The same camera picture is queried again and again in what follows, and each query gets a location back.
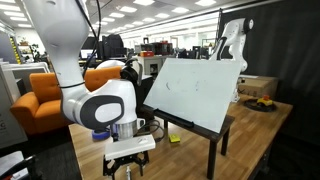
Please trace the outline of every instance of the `ceiling light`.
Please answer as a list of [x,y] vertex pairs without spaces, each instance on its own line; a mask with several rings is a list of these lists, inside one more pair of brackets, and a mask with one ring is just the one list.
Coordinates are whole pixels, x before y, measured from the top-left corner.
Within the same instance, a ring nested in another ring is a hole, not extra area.
[[14,1],[14,0],[0,0],[0,2],[15,3],[15,1]]
[[27,18],[21,18],[21,17],[10,17],[13,21],[28,21]]
[[140,4],[143,6],[149,6],[150,4],[154,3],[154,1],[153,0],[135,0],[133,1],[133,3]]
[[132,7],[128,7],[128,6],[123,6],[123,7],[120,9],[120,11],[132,13],[132,12],[136,12],[137,9],[136,9],[136,8],[132,8]]
[[210,6],[214,3],[216,3],[216,1],[214,1],[214,0],[200,0],[200,1],[196,2],[195,4],[197,4],[199,6]]
[[19,27],[31,27],[30,24],[18,24]]
[[167,17],[169,17],[169,14],[159,13],[159,14],[157,14],[155,17],[158,17],[158,18],[167,18]]
[[24,17],[23,13],[17,13],[17,12],[9,12],[9,11],[5,11],[3,12],[5,15],[7,16],[17,16],[17,17]]
[[108,23],[107,23],[107,22],[99,22],[99,21],[97,21],[96,24],[97,24],[97,25],[99,25],[99,24],[101,24],[101,25],[107,25]]
[[182,8],[182,7],[177,7],[174,10],[172,10],[172,12],[175,12],[175,13],[185,13],[185,12],[188,12],[188,11],[189,11],[189,9]]
[[18,6],[11,6],[11,5],[4,5],[4,4],[0,4],[0,9],[11,10],[11,11],[20,11],[20,8]]
[[155,19],[153,19],[153,18],[144,18],[142,21],[152,22],[152,21],[155,21]]
[[133,22],[132,24],[134,24],[134,25],[142,25],[143,22],[141,22],[141,21],[135,21],[135,22]]
[[132,25],[132,24],[126,24],[126,25],[124,25],[124,27],[131,28],[131,27],[134,27],[134,25]]
[[113,18],[103,18],[102,21],[113,22],[115,19]]
[[111,17],[117,17],[117,18],[122,18],[122,17],[124,17],[124,14],[120,14],[120,13],[111,13],[109,16],[111,16]]

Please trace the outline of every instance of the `black table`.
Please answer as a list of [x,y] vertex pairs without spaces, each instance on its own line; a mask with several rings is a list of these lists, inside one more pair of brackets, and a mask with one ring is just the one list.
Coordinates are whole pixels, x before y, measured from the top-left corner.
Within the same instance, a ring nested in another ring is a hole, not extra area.
[[144,105],[143,111],[152,113],[155,116],[164,120],[164,128],[168,128],[168,122],[173,123],[181,128],[189,130],[199,136],[207,138],[210,140],[210,147],[209,147],[209,157],[208,157],[208,169],[207,169],[207,178],[213,179],[214,177],[214,167],[215,167],[215,160],[216,160],[216,152],[217,152],[217,144],[222,138],[222,146],[221,146],[221,154],[227,154],[227,147],[228,147],[228,140],[229,140],[229,131],[230,126],[234,121],[234,117],[226,116],[224,122],[222,124],[220,133],[216,133],[204,127],[198,126],[191,122],[185,121],[181,118],[163,112],[161,110],[155,110],[149,106]]

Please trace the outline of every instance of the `floor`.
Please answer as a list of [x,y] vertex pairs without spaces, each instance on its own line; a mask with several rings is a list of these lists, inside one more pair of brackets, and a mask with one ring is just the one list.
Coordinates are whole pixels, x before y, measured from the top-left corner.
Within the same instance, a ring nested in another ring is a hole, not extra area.
[[[37,171],[45,180],[81,179],[68,128],[1,149],[0,157],[17,150],[25,157],[36,155]],[[319,152],[320,147],[278,134],[269,159],[270,171],[259,173],[256,180],[320,180]]]

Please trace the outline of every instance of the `chair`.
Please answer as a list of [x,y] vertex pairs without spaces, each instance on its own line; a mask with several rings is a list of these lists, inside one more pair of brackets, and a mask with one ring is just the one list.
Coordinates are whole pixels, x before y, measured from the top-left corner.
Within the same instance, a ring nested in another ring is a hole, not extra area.
[[[89,91],[94,91],[109,79],[120,79],[121,67],[88,70],[84,78]],[[21,96],[10,111],[28,135],[40,134],[69,125],[60,112],[61,93],[54,73],[30,75],[32,92]]]

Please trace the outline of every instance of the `black stand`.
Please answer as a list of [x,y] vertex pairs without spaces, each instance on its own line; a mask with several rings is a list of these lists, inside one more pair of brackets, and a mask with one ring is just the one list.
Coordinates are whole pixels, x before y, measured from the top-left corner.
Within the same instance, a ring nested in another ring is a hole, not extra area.
[[144,157],[141,159],[138,157],[139,154],[140,153],[114,159],[114,164],[111,166],[111,168],[108,168],[108,164],[111,163],[111,160],[106,161],[105,157],[103,157],[103,176],[112,176],[112,180],[115,180],[114,175],[119,167],[133,162],[140,166],[140,175],[143,176],[143,166],[149,163],[149,155],[148,151],[144,151],[142,152]]
[[217,144],[222,140],[222,146],[221,146],[221,154],[226,155],[227,154],[227,147],[228,147],[228,141],[229,141],[229,132],[230,132],[230,126],[234,121],[234,117],[226,116],[224,119],[224,122],[222,124],[220,133],[213,132],[211,130],[208,130],[204,127],[198,126],[194,124],[193,122],[186,121],[184,119],[181,119],[179,117],[176,117],[174,115],[171,115],[169,113],[166,113],[164,111],[161,111],[159,109],[153,109],[149,106],[143,107],[144,111],[152,112],[154,115],[160,117],[164,120],[164,128],[168,128],[168,122],[173,123],[181,128],[184,128],[186,130],[189,130],[193,133],[196,133],[202,137],[205,137],[210,140],[210,147],[209,147],[209,157],[208,157],[208,169],[207,169],[207,178],[213,179],[214,177],[214,167],[215,167],[215,161],[216,161],[216,152],[217,152]]

